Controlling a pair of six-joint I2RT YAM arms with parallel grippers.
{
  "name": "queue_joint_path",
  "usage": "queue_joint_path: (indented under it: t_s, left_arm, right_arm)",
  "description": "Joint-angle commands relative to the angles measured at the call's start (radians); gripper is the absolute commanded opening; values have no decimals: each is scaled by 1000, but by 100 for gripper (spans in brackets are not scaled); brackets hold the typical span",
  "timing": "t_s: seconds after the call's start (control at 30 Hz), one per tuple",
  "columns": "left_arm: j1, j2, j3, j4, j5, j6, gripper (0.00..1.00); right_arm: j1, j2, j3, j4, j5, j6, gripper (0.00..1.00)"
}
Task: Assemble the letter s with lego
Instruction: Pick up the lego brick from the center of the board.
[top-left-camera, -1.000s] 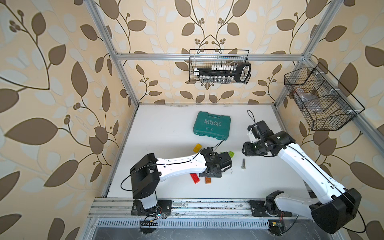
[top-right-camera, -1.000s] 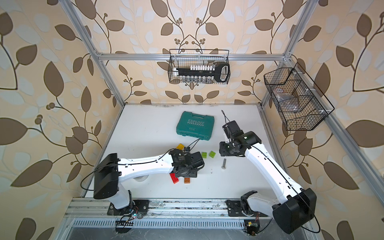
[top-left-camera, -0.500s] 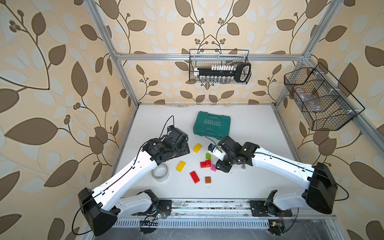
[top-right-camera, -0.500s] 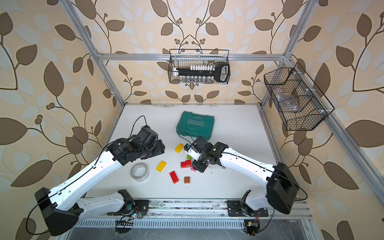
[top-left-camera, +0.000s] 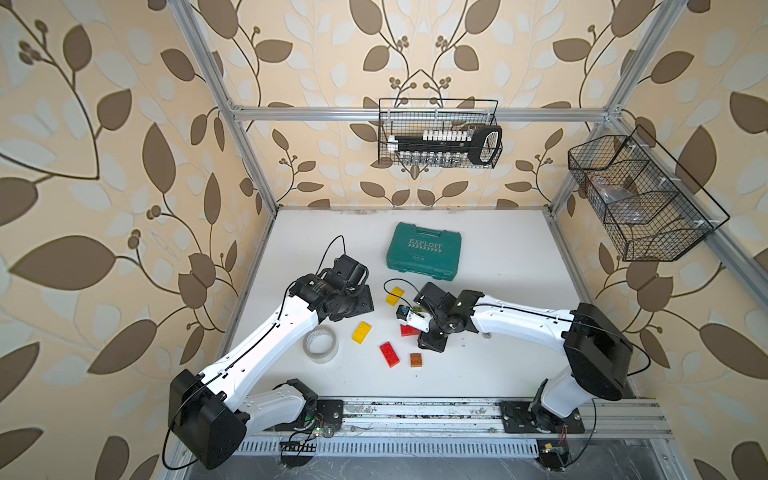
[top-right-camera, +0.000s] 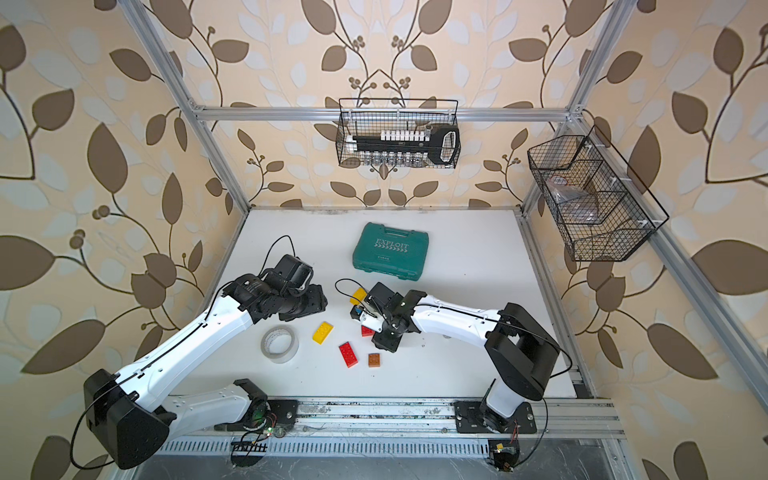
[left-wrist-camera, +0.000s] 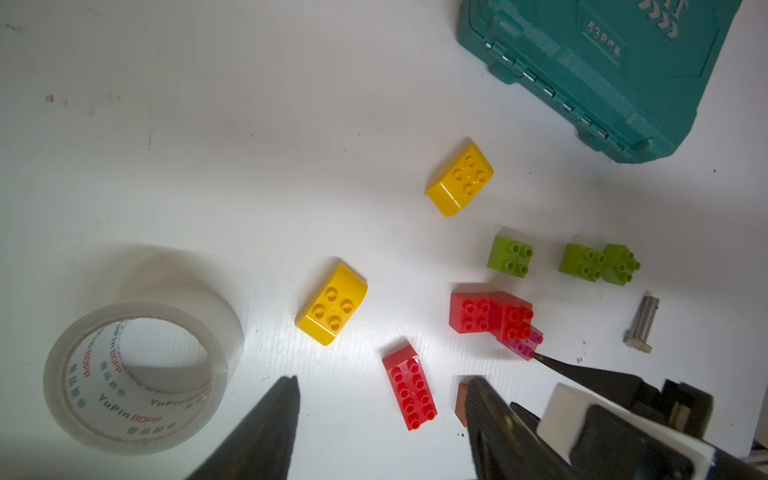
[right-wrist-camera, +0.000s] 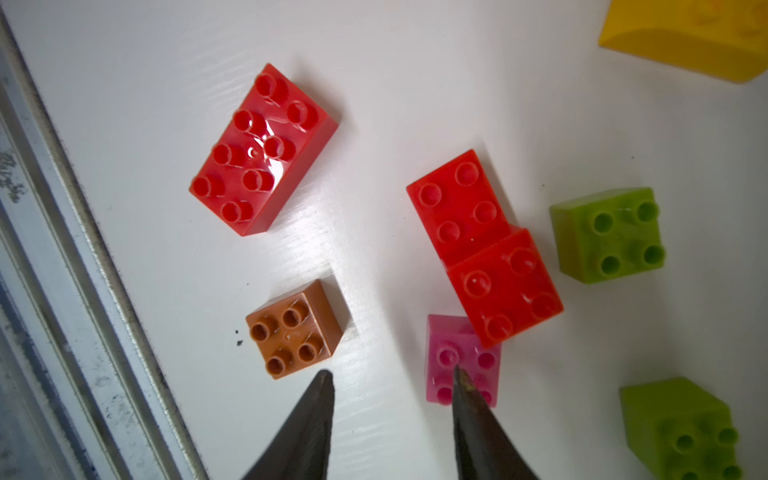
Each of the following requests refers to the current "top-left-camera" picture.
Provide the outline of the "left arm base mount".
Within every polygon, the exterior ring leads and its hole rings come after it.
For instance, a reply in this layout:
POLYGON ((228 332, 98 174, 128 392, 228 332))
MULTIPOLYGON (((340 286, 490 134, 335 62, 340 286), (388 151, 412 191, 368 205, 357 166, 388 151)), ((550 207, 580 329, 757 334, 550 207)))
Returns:
POLYGON ((305 432, 319 428, 323 435, 335 435, 341 430, 344 419, 344 401, 341 399, 319 399, 306 405, 298 418, 291 423, 278 424, 272 428, 277 432, 305 432))

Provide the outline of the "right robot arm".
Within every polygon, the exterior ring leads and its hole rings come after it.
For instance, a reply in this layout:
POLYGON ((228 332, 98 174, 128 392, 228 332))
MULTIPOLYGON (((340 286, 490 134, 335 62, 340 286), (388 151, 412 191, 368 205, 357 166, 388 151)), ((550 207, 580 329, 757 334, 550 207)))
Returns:
POLYGON ((451 334, 502 334, 563 354, 568 366, 540 384, 528 406, 514 415, 525 425, 553 431, 579 406, 624 398, 632 343, 590 303, 574 310, 528 307, 480 291, 454 296, 429 282, 412 303, 397 307, 403 325, 420 331, 418 347, 441 353, 451 334))

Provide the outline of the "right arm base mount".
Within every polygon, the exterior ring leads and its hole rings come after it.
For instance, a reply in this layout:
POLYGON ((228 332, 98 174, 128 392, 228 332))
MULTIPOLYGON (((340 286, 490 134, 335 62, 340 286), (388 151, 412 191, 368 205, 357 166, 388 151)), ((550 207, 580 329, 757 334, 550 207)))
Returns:
POLYGON ((586 429, 578 410, 560 418, 530 401, 507 400, 498 403, 503 430, 507 434, 583 434, 586 429))

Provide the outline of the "orange lego brick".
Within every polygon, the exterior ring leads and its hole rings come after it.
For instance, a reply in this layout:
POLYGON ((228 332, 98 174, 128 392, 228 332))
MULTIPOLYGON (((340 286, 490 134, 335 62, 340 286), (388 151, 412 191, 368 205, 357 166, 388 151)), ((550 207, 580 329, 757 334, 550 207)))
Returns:
POLYGON ((419 353, 412 353, 410 355, 410 366, 412 368, 421 368, 423 366, 422 355, 419 353))

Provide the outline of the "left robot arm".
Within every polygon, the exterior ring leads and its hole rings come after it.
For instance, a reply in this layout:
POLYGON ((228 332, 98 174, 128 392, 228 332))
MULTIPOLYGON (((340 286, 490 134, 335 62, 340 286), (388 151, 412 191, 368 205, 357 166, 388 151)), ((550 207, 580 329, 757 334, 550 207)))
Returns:
POLYGON ((213 470, 247 435, 275 426, 312 432, 323 420, 317 394, 298 379, 271 391, 251 391, 269 368, 323 321, 374 309, 366 266, 343 254, 332 267, 304 275, 285 290, 278 308, 240 344, 197 374, 184 369, 171 381, 166 434, 213 470))

